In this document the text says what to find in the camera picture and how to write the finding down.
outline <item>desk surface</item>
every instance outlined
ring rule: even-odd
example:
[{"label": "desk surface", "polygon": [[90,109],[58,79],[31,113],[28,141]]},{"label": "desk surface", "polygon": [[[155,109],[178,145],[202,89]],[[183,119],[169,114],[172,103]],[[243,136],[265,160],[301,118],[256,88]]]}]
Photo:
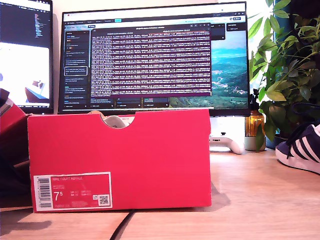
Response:
[{"label": "desk surface", "polygon": [[[212,206],[140,210],[121,240],[319,239],[320,179],[273,150],[211,153]],[[128,211],[32,213],[2,208],[1,239],[109,239]]]}]

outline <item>navy sneaker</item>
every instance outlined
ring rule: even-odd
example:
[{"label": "navy sneaker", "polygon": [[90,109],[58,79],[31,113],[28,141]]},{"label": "navy sneaker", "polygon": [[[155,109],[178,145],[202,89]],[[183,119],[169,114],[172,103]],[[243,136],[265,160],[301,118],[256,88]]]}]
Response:
[{"label": "navy sneaker", "polygon": [[275,155],[284,165],[320,174],[320,124],[300,126],[276,147]]}]

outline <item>monitor screen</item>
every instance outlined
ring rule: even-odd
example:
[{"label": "monitor screen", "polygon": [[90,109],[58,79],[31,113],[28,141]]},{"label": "monitor screen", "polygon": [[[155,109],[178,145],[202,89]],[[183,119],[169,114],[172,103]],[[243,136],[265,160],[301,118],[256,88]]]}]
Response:
[{"label": "monitor screen", "polygon": [[59,113],[249,111],[246,3],[62,14]]},{"label": "monitor screen", "polygon": [[0,88],[26,113],[53,113],[52,1],[0,0]]}]

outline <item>glass bottle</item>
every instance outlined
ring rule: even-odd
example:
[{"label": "glass bottle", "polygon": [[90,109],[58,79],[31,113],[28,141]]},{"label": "glass bottle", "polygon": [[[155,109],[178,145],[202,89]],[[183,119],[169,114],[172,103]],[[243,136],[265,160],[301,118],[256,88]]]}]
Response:
[{"label": "glass bottle", "polygon": [[[261,125],[263,135],[265,118],[262,113],[259,112],[259,104],[257,103],[258,90],[254,89],[253,94],[250,94],[250,116],[245,118],[245,136],[244,136],[244,148],[250,151],[257,150],[256,136],[258,132],[258,126]],[[266,147],[266,141],[264,141],[263,146],[260,148],[264,150]]]}]

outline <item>shoe sole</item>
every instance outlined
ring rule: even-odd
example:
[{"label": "shoe sole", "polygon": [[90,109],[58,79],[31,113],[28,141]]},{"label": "shoe sole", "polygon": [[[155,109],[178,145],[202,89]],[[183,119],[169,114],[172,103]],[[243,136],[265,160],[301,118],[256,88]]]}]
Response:
[{"label": "shoe sole", "polygon": [[279,151],[277,148],[275,149],[275,155],[282,164],[284,164],[288,167],[306,170],[306,171],[310,171],[310,172],[313,172],[313,173],[320,175],[320,163],[319,162],[315,162],[313,160],[299,159],[299,158],[295,158],[293,156],[290,156],[287,159],[287,155],[282,153],[281,151]]}]

